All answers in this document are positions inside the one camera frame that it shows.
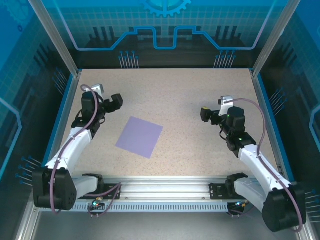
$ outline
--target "gear logo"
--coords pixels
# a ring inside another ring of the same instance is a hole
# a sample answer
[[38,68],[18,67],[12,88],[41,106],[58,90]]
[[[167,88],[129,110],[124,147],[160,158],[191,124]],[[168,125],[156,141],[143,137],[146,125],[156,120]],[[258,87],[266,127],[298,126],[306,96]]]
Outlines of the gear logo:
[[187,9],[187,4],[191,4],[191,0],[140,0],[145,10],[149,10],[151,14],[157,17],[174,14],[180,14],[180,10]]
[[28,0],[0,0],[0,7],[2,6],[6,7],[11,17],[20,25],[29,16]]

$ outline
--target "speckled tabletop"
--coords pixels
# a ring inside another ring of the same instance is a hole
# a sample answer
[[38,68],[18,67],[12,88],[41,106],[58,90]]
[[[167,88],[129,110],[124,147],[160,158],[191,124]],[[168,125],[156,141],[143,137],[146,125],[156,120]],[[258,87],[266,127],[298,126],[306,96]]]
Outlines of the speckled tabletop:
[[[219,137],[220,128],[203,123],[200,118],[203,106],[220,109],[220,96],[258,102],[248,69],[85,69],[64,140],[82,108],[81,84],[103,84],[106,97],[120,93],[123,107],[106,115],[105,124],[83,151],[73,176],[252,175]],[[260,112],[250,103],[235,105],[244,108],[246,131],[258,142],[263,130]],[[115,146],[130,117],[163,126],[150,159]],[[261,151],[276,166],[268,135]]]

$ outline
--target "purple square cloth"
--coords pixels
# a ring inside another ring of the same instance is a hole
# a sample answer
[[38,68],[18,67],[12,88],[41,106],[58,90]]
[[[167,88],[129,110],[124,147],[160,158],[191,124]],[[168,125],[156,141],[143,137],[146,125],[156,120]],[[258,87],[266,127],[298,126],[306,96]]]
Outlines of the purple square cloth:
[[150,159],[163,128],[132,116],[115,146]]

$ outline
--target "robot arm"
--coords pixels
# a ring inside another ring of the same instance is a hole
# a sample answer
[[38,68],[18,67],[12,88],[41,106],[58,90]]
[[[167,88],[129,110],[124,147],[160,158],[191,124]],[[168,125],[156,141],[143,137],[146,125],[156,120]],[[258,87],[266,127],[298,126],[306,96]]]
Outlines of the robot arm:
[[295,227],[299,224],[297,212],[290,201],[286,188],[289,189],[297,202],[301,212],[303,224],[306,223],[306,203],[303,188],[296,184],[292,185],[268,162],[260,152],[262,161],[270,171],[277,176],[276,179],[258,159],[257,144],[246,132],[245,111],[236,107],[231,101],[231,96],[224,96],[219,99],[220,110],[211,111],[203,107],[201,119],[205,123],[211,121],[211,125],[219,125],[221,132],[224,132],[226,145],[237,158],[246,164],[260,185],[253,183],[244,173],[237,173],[227,177],[225,186],[229,195],[238,194],[251,202],[261,213],[267,227],[272,232]]
[[[85,174],[79,178],[72,179],[72,172],[83,150],[91,143],[100,125],[106,120],[106,113],[119,110],[123,105],[123,99],[120,94],[115,94],[111,96],[112,101],[109,99],[104,100],[104,89],[101,84],[93,86],[92,89],[98,99],[98,109],[94,121],[86,130],[74,137],[79,130],[89,123],[96,108],[93,94],[87,90],[87,92],[82,94],[82,109],[72,123],[70,134],[63,144],[65,145],[71,138],[74,139],[60,157],[60,163],[54,177],[53,199],[57,209],[70,210],[78,198],[93,192],[96,194],[103,192],[104,182],[101,175]],[[32,173],[34,205],[38,208],[51,208],[50,178],[61,150],[45,167],[38,168]]]

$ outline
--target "blue wall panel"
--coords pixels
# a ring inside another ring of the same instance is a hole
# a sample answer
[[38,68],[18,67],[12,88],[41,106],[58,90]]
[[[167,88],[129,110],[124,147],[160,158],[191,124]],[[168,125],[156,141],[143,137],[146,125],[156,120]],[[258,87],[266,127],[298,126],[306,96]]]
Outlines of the blue wall panel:
[[32,190],[23,159],[42,162],[70,72],[27,0],[0,0],[0,16],[0,232],[11,240]]
[[301,0],[261,76],[297,181],[320,190],[320,2]]
[[79,68],[252,67],[286,3],[44,1]]

